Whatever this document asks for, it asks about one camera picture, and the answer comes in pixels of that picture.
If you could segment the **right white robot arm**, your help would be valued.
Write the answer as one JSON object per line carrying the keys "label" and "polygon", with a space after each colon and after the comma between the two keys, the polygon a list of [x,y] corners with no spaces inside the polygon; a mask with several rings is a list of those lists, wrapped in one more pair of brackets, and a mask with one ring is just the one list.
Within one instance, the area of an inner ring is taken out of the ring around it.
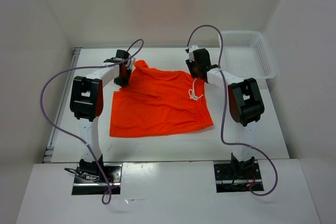
{"label": "right white robot arm", "polygon": [[233,147],[230,158],[230,172],[235,178],[243,178],[254,168],[255,156],[252,146],[255,143],[257,122],[265,111],[259,86],[254,78],[243,79],[226,71],[219,65],[211,64],[209,52],[197,45],[185,49],[188,54],[186,64],[192,78],[200,79],[224,90],[224,113],[238,124],[238,139],[223,142]]}

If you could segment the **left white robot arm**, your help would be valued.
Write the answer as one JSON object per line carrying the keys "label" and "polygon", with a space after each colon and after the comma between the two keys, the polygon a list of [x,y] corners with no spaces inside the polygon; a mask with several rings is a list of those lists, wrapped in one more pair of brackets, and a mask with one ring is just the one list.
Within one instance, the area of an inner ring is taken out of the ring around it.
{"label": "left white robot arm", "polygon": [[101,181],[105,175],[98,133],[98,119],[103,111],[103,88],[111,81],[121,87],[127,86],[134,61],[128,51],[118,49],[115,57],[104,61],[103,67],[86,76],[74,77],[70,110],[79,121],[80,138],[87,147],[79,162],[79,172],[93,182]]}

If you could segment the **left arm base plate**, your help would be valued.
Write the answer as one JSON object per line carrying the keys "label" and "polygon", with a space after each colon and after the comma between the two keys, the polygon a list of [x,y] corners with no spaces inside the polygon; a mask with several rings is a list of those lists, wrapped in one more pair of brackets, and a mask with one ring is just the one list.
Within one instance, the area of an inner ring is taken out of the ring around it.
{"label": "left arm base plate", "polygon": [[[108,182],[112,187],[112,194],[119,195],[121,190],[121,175],[122,175],[121,163],[105,163],[104,171],[106,173]],[[108,189],[108,185],[104,178],[98,175],[91,175],[86,172],[79,171],[79,164],[76,169],[68,169],[70,173],[73,173],[74,181],[72,186],[72,195],[103,195]]]}

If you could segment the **orange mesh shorts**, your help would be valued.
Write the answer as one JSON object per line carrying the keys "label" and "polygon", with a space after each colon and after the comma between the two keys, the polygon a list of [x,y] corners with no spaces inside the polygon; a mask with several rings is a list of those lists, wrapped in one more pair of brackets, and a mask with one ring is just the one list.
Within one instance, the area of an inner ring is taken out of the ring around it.
{"label": "orange mesh shorts", "polygon": [[111,137],[166,136],[213,126],[203,80],[151,68],[144,60],[134,66],[129,85],[113,93]]}

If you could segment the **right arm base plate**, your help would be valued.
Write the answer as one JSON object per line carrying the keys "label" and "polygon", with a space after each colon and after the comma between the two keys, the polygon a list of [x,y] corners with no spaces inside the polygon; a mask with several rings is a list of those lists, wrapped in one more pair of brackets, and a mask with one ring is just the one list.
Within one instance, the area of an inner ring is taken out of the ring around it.
{"label": "right arm base plate", "polygon": [[249,171],[236,175],[229,161],[214,162],[215,185],[217,193],[246,192],[252,187],[252,191],[264,191],[263,181],[258,162]]}

